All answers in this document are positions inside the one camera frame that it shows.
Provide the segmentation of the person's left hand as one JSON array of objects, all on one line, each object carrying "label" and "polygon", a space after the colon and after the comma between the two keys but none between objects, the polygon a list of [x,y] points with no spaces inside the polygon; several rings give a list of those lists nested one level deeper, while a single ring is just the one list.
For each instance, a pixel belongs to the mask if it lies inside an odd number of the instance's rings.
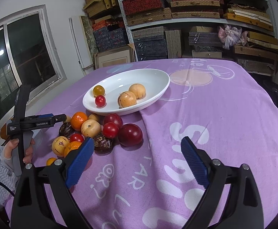
[{"label": "person's left hand", "polygon": [[[6,146],[3,150],[3,156],[4,156],[5,159],[7,159],[7,160],[11,159],[12,151],[15,148],[17,148],[18,143],[19,143],[19,139],[12,139],[6,144]],[[33,152],[34,152],[34,145],[35,145],[35,140],[32,138],[29,147],[25,150],[25,157],[23,159],[23,162],[25,164],[31,163],[31,161],[32,161],[32,155],[33,155]]]}]

